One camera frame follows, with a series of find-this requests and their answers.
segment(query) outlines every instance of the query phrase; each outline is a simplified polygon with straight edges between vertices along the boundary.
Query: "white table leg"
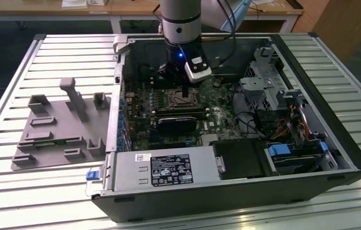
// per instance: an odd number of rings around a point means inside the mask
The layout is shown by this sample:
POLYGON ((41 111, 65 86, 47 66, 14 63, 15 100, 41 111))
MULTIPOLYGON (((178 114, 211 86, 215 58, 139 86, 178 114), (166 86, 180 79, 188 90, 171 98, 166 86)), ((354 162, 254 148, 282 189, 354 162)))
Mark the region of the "white table leg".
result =
POLYGON ((294 25, 295 25, 295 22, 296 22, 296 19, 298 19, 298 15, 288 15, 287 16, 287 18, 282 24, 279 33, 290 33, 291 32, 294 25))
POLYGON ((110 16, 110 25, 111 25, 111 31, 114 34, 121 34, 122 29, 121 29, 121 16, 110 16))

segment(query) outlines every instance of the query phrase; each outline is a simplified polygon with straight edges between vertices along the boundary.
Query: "white sticker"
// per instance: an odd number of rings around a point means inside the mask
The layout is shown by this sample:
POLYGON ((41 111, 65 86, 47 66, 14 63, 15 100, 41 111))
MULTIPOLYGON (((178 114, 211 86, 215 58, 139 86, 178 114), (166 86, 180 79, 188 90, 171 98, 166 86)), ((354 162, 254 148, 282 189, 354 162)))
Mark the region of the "white sticker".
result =
POLYGON ((150 161, 151 154, 135 154, 134 155, 134 161, 150 161))

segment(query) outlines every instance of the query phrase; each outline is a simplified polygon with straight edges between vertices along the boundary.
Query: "motherboard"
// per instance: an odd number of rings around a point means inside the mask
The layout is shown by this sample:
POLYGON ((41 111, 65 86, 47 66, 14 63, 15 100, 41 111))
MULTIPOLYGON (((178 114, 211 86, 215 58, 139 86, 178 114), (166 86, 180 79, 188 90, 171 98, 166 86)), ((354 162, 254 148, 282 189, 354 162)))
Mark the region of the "motherboard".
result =
POLYGON ((133 150, 207 146, 214 140, 242 138, 230 107, 232 84, 220 81, 211 77, 186 93, 157 81, 125 84, 133 150))

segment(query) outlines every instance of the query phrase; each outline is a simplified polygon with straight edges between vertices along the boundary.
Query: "table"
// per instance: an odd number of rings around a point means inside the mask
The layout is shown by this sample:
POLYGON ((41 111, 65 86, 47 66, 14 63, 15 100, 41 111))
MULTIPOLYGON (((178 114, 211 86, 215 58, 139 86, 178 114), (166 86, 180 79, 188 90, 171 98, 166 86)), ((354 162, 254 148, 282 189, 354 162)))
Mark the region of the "table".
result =
MULTIPOLYGON (((115 34, 122 32, 121 20, 154 20, 151 10, 158 0, 109 0, 105 6, 89 6, 81 10, 61 10, 62 0, 0 0, 0 21, 110 21, 115 34)), ((258 12, 250 9, 244 20, 283 21, 280 32, 290 32, 303 10, 294 9, 286 0, 260 4, 258 12)))
MULTIPOLYGON (((158 0, 113 0, 111 2, 111 29, 114 33, 121 34, 121 20, 154 20, 151 15, 151 10, 158 5, 158 0)), ((270 4, 258 5, 258 10, 264 12, 258 12, 256 10, 248 9, 247 16, 243 20, 275 20, 283 21, 280 27, 280 33, 288 33, 294 27, 298 16, 302 14, 303 10, 294 9, 286 0, 276 0, 270 4)))
MULTIPOLYGON (((361 148, 361 83, 318 38, 280 37, 361 148)), ((29 96, 43 93, 51 101, 65 100, 57 88, 62 77, 77 79, 83 97, 110 94, 118 61, 113 38, 113 34, 46 35, 31 42, 0 100, 0 229, 361 229, 361 180, 306 202, 117 224, 87 197, 101 184, 86 187, 85 173, 102 161, 10 170, 29 96)))
POLYGON ((0 21, 109 21, 111 0, 86 9, 61 8, 62 0, 0 0, 0 21))

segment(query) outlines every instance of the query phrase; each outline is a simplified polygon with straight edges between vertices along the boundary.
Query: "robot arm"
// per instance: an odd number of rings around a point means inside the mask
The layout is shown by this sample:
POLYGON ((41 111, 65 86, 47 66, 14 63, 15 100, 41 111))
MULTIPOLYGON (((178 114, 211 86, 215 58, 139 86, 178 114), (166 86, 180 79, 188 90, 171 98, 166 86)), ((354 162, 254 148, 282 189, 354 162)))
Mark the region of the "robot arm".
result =
POLYGON ((200 24, 232 32, 240 25, 250 1, 159 1, 167 61, 158 72, 165 79, 175 79, 176 83, 184 85, 202 81, 211 74, 200 47, 200 24))

